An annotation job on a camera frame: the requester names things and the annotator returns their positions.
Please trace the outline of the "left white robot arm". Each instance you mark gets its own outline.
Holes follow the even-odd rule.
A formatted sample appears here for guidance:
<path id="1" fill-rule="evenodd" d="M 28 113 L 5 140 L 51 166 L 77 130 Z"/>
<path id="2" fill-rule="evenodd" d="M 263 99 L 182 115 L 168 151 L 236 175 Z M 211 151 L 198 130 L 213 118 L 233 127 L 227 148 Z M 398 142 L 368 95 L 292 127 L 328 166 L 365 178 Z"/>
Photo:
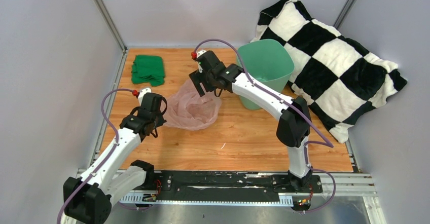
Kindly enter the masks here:
<path id="1" fill-rule="evenodd" d="M 83 223 L 105 223 L 112 207 L 121 198 L 136 187 L 150 190 L 160 183 L 155 180 L 154 166 L 136 160 L 128 169 L 116 175 L 128 155 L 147 136 L 158 136 L 157 128 L 166 120 L 167 100 L 162 95 L 153 93 L 149 88 L 140 91 L 131 90 L 138 99 L 139 106 L 132 109 L 116 128 L 105 117 L 113 128 L 115 137 L 97 158 L 97 160 L 80 177 L 69 177 L 63 185 L 64 203 L 60 208 L 57 223 L 64 215 Z"/>

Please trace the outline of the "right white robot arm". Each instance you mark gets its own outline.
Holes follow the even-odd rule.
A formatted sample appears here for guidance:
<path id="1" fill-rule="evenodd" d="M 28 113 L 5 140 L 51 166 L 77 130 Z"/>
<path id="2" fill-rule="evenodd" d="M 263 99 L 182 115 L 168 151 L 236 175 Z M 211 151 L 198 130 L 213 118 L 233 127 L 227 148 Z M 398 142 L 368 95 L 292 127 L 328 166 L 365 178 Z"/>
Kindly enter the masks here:
<path id="1" fill-rule="evenodd" d="M 263 85 L 247 74 L 244 66 L 225 66 L 213 51 L 192 52 L 191 57 L 198 68 L 189 77 L 199 96 L 225 90 L 252 101 L 278 121 L 276 136 L 288 149 L 287 183 L 299 193 L 308 188 L 312 171 L 304 143 L 310 134 L 311 119 L 305 100 L 293 99 Z"/>

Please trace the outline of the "green plastic trash bin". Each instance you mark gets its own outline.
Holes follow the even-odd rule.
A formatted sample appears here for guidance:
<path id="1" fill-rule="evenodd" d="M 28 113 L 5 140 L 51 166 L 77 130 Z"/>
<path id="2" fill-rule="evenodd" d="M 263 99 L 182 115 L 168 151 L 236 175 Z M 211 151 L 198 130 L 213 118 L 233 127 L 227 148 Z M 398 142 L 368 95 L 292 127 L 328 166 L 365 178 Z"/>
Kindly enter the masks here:
<path id="1" fill-rule="evenodd" d="M 239 47 L 238 52 L 252 77 L 276 92 L 283 91 L 295 65 L 280 42 L 259 40 Z"/>

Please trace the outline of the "pink translucent trash bag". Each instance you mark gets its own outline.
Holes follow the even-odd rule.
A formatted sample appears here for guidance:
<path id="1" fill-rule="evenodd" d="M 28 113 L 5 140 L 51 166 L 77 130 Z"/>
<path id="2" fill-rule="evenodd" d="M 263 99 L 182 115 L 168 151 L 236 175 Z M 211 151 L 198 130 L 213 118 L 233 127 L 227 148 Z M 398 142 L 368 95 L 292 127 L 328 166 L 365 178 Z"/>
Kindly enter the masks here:
<path id="1" fill-rule="evenodd" d="M 217 120 L 221 105 L 221 99 L 212 94 L 201 97 L 188 79 L 177 93 L 167 98 L 164 125 L 190 131 L 205 129 Z"/>

